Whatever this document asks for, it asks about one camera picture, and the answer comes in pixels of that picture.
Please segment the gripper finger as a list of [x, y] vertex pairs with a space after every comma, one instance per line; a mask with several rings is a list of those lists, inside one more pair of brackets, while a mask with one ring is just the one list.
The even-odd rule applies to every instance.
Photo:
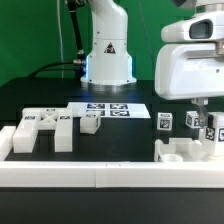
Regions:
[[208, 104], [207, 98], [193, 98], [191, 102], [197, 106], [197, 111], [199, 115], [199, 125], [204, 127], [207, 125], [208, 112], [206, 105]]

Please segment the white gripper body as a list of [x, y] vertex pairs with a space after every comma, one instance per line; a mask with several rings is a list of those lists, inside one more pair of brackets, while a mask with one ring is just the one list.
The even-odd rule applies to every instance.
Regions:
[[168, 44], [158, 53], [155, 91], [167, 100], [224, 96], [224, 56], [214, 43]]

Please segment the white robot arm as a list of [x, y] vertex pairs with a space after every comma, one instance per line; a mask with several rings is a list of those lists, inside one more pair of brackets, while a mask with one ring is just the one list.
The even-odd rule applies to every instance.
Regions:
[[[65, 0], [78, 41], [76, 63], [85, 68], [81, 83], [94, 89], [118, 90], [132, 85], [132, 57], [127, 52], [128, 16], [114, 0]], [[155, 66], [155, 91], [166, 100], [190, 99], [199, 107], [199, 122], [208, 124], [205, 105], [224, 96], [224, 0], [172, 0], [193, 9], [189, 18], [165, 26], [166, 43]], [[88, 4], [92, 12], [92, 50], [84, 54], [76, 17]]]

